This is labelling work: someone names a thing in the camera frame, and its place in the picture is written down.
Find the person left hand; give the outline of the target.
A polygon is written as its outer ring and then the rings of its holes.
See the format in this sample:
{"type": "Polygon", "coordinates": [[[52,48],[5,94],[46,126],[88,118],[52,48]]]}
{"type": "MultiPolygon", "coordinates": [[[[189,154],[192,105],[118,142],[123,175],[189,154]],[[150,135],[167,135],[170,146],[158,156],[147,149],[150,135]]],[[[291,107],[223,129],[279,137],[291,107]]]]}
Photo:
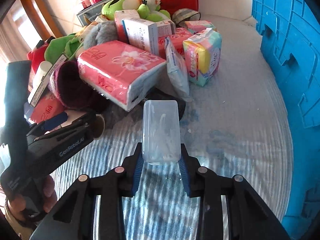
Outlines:
{"type": "MultiPolygon", "coordinates": [[[[50,175],[46,176],[46,178],[43,180],[42,196],[43,196],[43,201],[40,202],[43,204],[42,209],[45,213],[48,213],[57,202],[55,182],[50,175]]],[[[22,194],[16,194],[14,199],[8,200],[8,209],[10,213],[16,220],[19,220],[22,222],[25,222],[25,219],[26,219],[23,213],[24,210],[29,209],[33,206],[34,204],[31,204],[30,197],[24,196],[22,194]]]]}

